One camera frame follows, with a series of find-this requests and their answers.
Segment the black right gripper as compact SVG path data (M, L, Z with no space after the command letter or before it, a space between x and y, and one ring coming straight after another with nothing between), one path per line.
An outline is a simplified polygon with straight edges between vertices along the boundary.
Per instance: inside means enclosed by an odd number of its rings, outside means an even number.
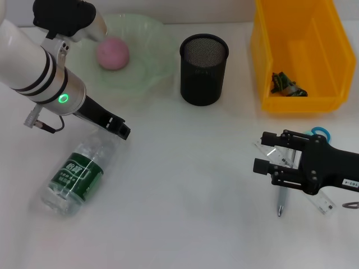
M285 129L279 136L263 132L261 144L302 151L298 169L254 160L253 172L270 175L272 185L302 190L309 195L318 194L324 187L358 192L358 154L332 147L324 136Z

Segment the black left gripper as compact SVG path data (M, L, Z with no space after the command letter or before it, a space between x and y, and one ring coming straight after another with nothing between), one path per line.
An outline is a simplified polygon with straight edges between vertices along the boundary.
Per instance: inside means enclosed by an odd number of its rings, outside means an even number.
M89 96L86 96L82 106L74 115L94 125L105 126L108 132L123 140L127 140L131 133L131 129L125 124L124 119L111 114Z

